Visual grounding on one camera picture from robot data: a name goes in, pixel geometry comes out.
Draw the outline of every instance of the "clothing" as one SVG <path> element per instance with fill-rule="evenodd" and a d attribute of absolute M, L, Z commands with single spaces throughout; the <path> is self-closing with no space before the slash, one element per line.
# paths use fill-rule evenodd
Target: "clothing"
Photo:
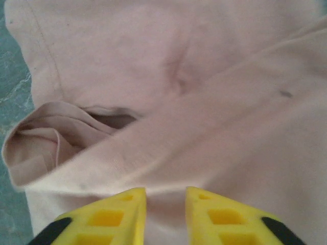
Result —
<path fill-rule="evenodd" d="M 7 136 L 3 158 L 34 232 L 144 186 L 145 244 L 186 244 L 184 192 L 196 186 L 325 244 L 319 15 L 316 1 L 299 0 L 8 0 L 37 109 Z M 124 114 L 136 121 L 109 126 Z"/>

